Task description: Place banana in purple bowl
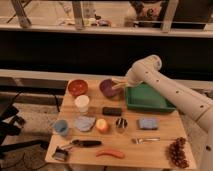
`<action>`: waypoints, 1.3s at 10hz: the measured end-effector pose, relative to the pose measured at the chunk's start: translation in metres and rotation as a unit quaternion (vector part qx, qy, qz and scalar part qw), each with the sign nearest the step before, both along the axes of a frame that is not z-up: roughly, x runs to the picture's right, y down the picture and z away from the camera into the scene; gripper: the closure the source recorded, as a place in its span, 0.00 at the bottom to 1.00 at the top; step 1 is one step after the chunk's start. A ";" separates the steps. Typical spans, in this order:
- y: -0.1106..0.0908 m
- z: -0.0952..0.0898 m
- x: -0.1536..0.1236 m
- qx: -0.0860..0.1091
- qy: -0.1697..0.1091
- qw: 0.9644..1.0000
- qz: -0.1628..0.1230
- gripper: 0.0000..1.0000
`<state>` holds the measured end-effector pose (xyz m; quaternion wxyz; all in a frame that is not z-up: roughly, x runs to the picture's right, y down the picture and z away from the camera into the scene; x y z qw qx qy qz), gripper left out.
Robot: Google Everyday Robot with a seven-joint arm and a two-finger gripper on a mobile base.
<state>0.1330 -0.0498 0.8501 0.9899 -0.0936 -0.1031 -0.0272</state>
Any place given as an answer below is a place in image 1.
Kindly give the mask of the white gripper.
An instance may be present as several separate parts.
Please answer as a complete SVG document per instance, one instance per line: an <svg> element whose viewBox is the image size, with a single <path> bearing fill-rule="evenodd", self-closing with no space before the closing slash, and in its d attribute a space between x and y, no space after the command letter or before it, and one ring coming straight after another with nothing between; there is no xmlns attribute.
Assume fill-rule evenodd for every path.
<svg viewBox="0 0 213 171"><path fill-rule="evenodd" d="M112 86L113 90L124 88L124 87L135 87L140 83L140 80L136 77L132 69L129 69L125 75L125 79L112 78L115 83L120 83Z"/></svg>

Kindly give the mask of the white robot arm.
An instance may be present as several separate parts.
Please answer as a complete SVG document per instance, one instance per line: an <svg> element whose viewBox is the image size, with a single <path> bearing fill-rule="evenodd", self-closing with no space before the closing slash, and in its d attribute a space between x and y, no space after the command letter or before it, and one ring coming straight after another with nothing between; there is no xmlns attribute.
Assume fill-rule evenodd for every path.
<svg viewBox="0 0 213 171"><path fill-rule="evenodd" d="M158 55L137 60L124 79L117 81L113 88L134 87L145 82L187 114L208 134L200 171L213 171L213 100L164 76L159 72L161 67L162 61Z"/></svg>

